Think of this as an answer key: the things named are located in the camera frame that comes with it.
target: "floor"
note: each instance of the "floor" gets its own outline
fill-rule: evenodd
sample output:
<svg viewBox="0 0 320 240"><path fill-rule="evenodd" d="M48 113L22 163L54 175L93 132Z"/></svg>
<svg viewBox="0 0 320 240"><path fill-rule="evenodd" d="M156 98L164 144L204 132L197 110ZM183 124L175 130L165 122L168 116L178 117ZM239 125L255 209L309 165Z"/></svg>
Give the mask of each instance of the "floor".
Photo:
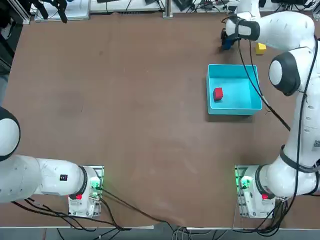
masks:
<svg viewBox="0 0 320 240"><path fill-rule="evenodd" d="M74 229L60 229L61 235L65 240L93 240L99 237L99 235L107 232L109 229L98 229L95 232L78 231ZM197 231L197 233L206 233L207 231ZM213 232L206 235L195 235L192 237L193 240L211 240ZM215 239L220 236L224 231L218 230ZM114 235L115 232L104 235L101 239L108 240ZM273 240L318 240L320 230L280 230L276 235L272 236ZM172 231L169 227L158 224L154 229L132 229L128 232L120 232L115 240L170 240L172 238ZM43 228L11 228L11 229L0 229L0 239L2 240L19 240L19 239L32 239L32 240L61 240L56 228L48 228L46 231ZM222 240L260 240L262 236L256 233L244 234L232 232L229 230Z"/></svg>

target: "blue object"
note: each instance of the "blue object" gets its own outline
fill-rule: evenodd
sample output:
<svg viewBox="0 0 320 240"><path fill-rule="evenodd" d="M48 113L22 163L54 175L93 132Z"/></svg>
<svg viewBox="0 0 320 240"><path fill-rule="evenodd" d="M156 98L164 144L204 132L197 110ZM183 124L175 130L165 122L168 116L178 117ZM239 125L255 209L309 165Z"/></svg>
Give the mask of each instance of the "blue object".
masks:
<svg viewBox="0 0 320 240"><path fill-rule="evenodd" d="M258 77L257 67L254 71ZM259 91L251 65L246 65L250 79ZM206 94L210 115L253 115L262 109L262 101L250 83L243 65L209 64ZM214 101L214 89L222 88L223 98Z"/></svg>
<svg viewBox="0 0 320 240"><path fill-rule="evenodd" d="M230 39L226 39L223 44L222 44L222 49L223 50L229 50L231 48L231 46L233 45L233 41Z"/></svg>

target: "cable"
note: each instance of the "cable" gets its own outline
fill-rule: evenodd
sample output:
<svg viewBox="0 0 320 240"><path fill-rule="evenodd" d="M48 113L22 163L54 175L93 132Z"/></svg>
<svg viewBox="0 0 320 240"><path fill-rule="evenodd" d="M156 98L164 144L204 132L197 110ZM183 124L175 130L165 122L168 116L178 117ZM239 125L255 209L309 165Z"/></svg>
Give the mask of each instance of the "cable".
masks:
<svg viewBox="0 0 320 240"><path fill-rule="evenodd" d="M190 7L189 7L188 10L186 11L186 13L189 12L189 10L190 10L191 8L193 8L193 9L196 8L195 2L196 2L196 0L194 0L194 1L192 2L192 4L190 5Z"/></svg>
<svg viewBox="0 0 320 240"><path fill-rule="evenodd" d="M60 232L59 228L57 228L56 230L58 231L58 234L59 234L60 238L61 238L62 240L65 240L65 239L64 239L64 237L62 236L62 234L61 234L61 232Z"/></svg>
<svg viewBox="0 0 320 240"><path fill-rule="evenodd" d="M260 84L259 84L258 77L257 77L257 73L255 71L254 63L252 61L251 41L250 40L249 40L249 47L250 47L250 49L249 49L249 51L250 51L250 62L251 62L251 67L252 67L252 70L253 70L253 73L254 73L255 82L256 82L256 85L258 86L258 89L260 91L261 96L263 96L264 94L261 91Z"/></svg>
<svg viewBox="0 0 320 240"><path fill-rule="evenodd" d="M212 240L215 240L215 236L216 236L216 234L217 234L217 231L218 231L218 230L214 230L214 233L213 233L213 235L212 235Z"/></svg>
<svg viewBox="0 0 320 240"><path fill-rule="evenodd" d="M278 12L278 10L283 6L283 4L280 4L279 7L274 11L275 13Z"/></svg>
<svg viewBox="0 0 320 240"><path fill-rule="evenodd" d="M109 212L109 215L110 215L110 218L112 220L112 223L114 224L114 226L116 227L116 229L118 229L119 231L126 231L127 229L119 226L117 223L116 223L116 220L111 212L111 209L109 207L109 205L107 204L107 202L105 200L103 200L102 198L100 198L100 201L106 206L106 208L108 209L108 212Z"/></svg>
<svg viewBox="0 0 320 240"><path fill-rule="evenodd" d="M73 219L73 216L69 216L67 214L64 214L63 212L57 212L57 211L53 211L51 208L49 208L48 206L44 205L44 204L41 204L43 207L39 207L39 206L36 206L34 205L33 203L31 203L30 201L34 202L35 203L35 200L33 200L32 198L28 198L28 199L25 199L24 201L26 203L28 203L29 205L31 205L32 207L36 208L36 209L39 209L39 210L43 210L43 211L46 211L46 212L50 212L50 213L54 213L56 214L57 216L59 215L64 215L64 216L67 216L67 217L70 217L70 219L74 220L79 226L80 228L77 228L76 226L74 226L71 222L69 222L68 220L64 219L64 218L61 218L62 220L64 220L66 223L68 223L72 228L76 229L76 230L85 230L86 232L94 232L96 231L97 229L87 229L85 227L83 227L76 219Z"/></svg>
<svg viewBox="0 0 320 240"><path fill-rule="evenodd" d="M129 5L130 5L131 1L132 1L132 0L130 0L130 1L129 1L129 3L128 3L128 5L126 6L126 9L125 9L125 11L124 11L125 13L127 12L127 10L128 10L128 8L129 8Z"/></svg>
<svg viewBox="0 0 320 240"><path fill-rule="evenodd" d="M248 73L248 70L246 68L246 65L245 65L245 61L244 61L244 58L242 56L242 53L241 53L241 48L240 48L240 39L238 40L238 49L239 49L239 54L240 54L240 58L241 58L241 62L242 62L242 65L244 67L244 70L245 70L245 73L252 85L252 87L254 88L255 92L258 94L258 96L261 98L261 100L264 102L264 104L267 106L267 108L279 119L279 121L285 126L285 128L290 131L290 127L289 125L285 122L285 120L267 103L265 97L263 95L261 95L256 86L254 85L254 83L252 82L250 76L249 76L249 73Z"/></svg>
<svg viewBox="0 0 320 240"><path fill-rule="evenodd" d="M224 233L222 233L220 236L218 236L216 239L214 240L220 240L229 230L225 230Z"/></svg>
<svg viewBox="0 0 320 240"><path fill-rule="evenodd" d="M148 217L154 221L157 221L157 222L160 222L160 223L166 223L168 224L168 226L171 228L172 232L174 232L174 229L172 228L172 226L170 225L170 223L168 223L167 221L165 220L162 220L162 219L159 219L159 218L156 218L156 217L153 217L147 213L145 213L144 211L141 211L139 208L135 207L135 206L132 206L131 204L127 203L126 201L122 200L121 198L117 197L116 195L112 194L111 192L103 189L102 187L96 187L95 189L97 190L102 190L103 192L105 192L106 194L112 196L113 198L117 199L118 201L124 203L125 205L127 205L128 207L130 207L131 209L137 211L138 213L144 215L145 217Z"/></svg>
<svg viewBox="0 0 320 240"><path fill-rule="evenodd" d="M64 216L64 215L60 215L60 216L57 216L57 215L53 215L53 214L49 214L49 213L46 213L46 212L42 212L42 211L37 211L37 210L33 210L31 208L28 208L20 203L17 203L16 201L12 201L11 202L12 204L18 206L19 208L22 208L28 212L31 212L31 213L35 213L35 214L41 214L41 215L45 215L45 216L50 216L50 217L54 217L54 218L70 218L70 219L86 219L86 220L89 220L89 221L92 221L92 222L97 222L97 223L103 223L103 224L109 224L109 225L113 225L113 223L111 222L108 222L108 221L102 221L102 220L98 220L98 219L94 219L94 218L90 218L90 217L84 217L84 216Z"/></svg>
<svg viewBox="0 0 320 240"><path fill-rule="evenodd" d="M163 12L163 10L162 10L162 7L161 7L161 5L160 5L159 0L155 0L155 2L158 4L158 6L159 6L159 8L160 8L160 11L161 11L161 12Z"/></svg>
<svg viewBox="0 0 320 240"><path fill-rule="evenodd" d="M108 234L108 233L111 233L111 232L113 232L113 231L115 231L115 230L117 230L116 228L114 228L114 229L111 229L111 230L109 230L109 231L106 231L105 233L103 233L103 234L100 234L99 236L97 236L96 238L94 238L94 239L92 239L92 240L100 240L104 235L106 235L106 234Z"/></svg>
<svg viewBox="0 0 320 240"><path fill-rule="evenodd" d="M120 231L118 230L112 237L110 237L108 240L114 239L118 234L120 233Z"/></svg>

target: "wooden tabletop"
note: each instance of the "wooden tabletop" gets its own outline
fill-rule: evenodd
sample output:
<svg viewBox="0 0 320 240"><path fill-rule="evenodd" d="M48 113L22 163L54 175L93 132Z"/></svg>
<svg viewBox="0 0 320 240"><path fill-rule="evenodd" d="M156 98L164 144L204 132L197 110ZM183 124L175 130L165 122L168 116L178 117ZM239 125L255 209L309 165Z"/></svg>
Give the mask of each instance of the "wooden tabletop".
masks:
<svg viewBox="0 0 320 240"><path fill-rule="evenodd" d="M104 187L154 217L180 226L231 227L234 166L272 163L288 132L265 109L253 118L208 116L208 64L240 63L236 45L220 50L224 17L113 14L24 26L3 105L21 125L16 153L103 165ZM249 45L241 44L249 64ZM253 62L269 103L291 124L295 97L285 97L268 79L276 54L268 48ZM68 210L66 197L37 199ZM119 225L155 223L106 200ZM282 227L318 228L318 203L297 197ZM0 226L66 226L10 203L0 212ZM110 220L106 210L100 219ZM259 222L236 214L236 227Z"/></svg>

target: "white equipment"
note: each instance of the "white equipment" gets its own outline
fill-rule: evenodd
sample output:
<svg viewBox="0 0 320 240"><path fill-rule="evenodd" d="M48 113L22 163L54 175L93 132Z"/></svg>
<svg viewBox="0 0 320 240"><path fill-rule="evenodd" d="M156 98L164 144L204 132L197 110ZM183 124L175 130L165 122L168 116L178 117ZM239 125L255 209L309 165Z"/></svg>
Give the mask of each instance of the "white equipment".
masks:
<svg viewBox="0 0 320 240"><path fill-rule="evenodd" d="M275 198L284 200L294 195L300 109L315 54L302 112L296 195L318 190L319 169L313 166L320 159L320 61L319 50L315 52L314 22L289 11L260 17L258 2L240 1L236 15L226 22L226 34L231 39L251 40L284 51L272 60L269 79L286 96L296 95L296 107L289 138L285 146L279 146L280 155L272 164L248 166L239 183L250 218L267 217L275 207Z"/></svg>
<svg viewBox="0 0 320 240"><path fill-rule="evenodd" d="M33 194L68 195L69 215L100 215L102 193L96 187L102 187L103 166L13 155L19 141L18 120L0 107L0 203L27 199Z"/></svg>

